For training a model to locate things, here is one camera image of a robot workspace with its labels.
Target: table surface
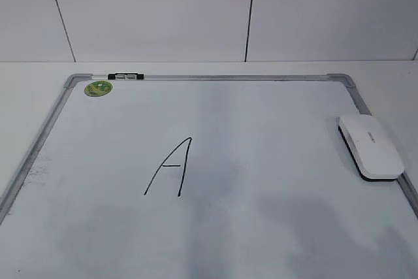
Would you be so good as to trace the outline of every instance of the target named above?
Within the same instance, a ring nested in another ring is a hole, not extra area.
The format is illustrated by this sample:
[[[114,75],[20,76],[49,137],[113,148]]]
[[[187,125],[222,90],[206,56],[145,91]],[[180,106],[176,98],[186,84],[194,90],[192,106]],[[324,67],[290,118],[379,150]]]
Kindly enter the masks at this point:
[[[350,75],[418,186],[418,62],[0,63],[0,191],[23,161],[63,83],[74,73]]]

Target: whiteboard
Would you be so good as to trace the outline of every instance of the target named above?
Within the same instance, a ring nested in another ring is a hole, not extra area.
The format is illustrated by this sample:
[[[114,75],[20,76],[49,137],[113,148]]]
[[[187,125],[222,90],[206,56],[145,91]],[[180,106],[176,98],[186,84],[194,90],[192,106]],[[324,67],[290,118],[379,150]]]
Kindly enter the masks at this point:
[[[340,82],[90,82],[0,226],[2,278],[417,278],[418,220],[359,177]]]

